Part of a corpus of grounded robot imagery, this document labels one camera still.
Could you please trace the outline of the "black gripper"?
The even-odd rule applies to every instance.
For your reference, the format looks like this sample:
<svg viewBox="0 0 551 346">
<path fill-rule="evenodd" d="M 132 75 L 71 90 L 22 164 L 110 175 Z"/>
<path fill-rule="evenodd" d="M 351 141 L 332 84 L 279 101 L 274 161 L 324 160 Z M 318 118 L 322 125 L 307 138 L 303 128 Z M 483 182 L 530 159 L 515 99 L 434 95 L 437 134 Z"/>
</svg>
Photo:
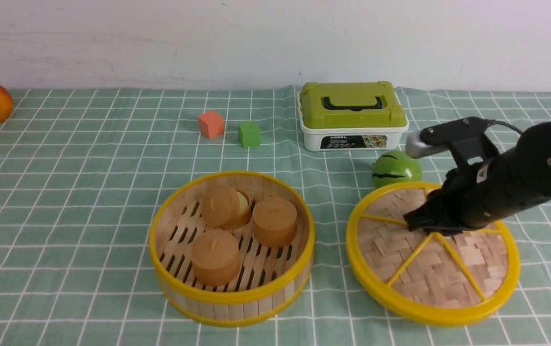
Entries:
<svg viewBox="0 0 551 346">
<path fill-rule="evenodd" d="M 521 211 L 521 193 L 508 164 L 473 164 L 447 178 L 429 204 L 404 214 L 409 231 L 445 236 L 483 228 Z"/>
</svg>

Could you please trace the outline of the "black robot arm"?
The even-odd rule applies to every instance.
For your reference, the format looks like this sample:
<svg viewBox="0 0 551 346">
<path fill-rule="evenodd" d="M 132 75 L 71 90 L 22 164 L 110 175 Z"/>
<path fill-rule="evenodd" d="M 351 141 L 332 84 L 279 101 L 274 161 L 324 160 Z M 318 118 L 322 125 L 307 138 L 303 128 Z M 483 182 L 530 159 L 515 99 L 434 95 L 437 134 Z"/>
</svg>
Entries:
<svg viewBox="0 0 551 346">
<path fill-rule="evenodd" d="M 468 117 L 407 137 L 409 157 L 449 151 L 457 165 L 422 206 L 404 215 L 409 230 L 444 235 L 479 230 L 551 199 L 551 121 L 521 132 L 505 152 L 485 134 L 493 124 L 495 120 Z"/>
</svg>

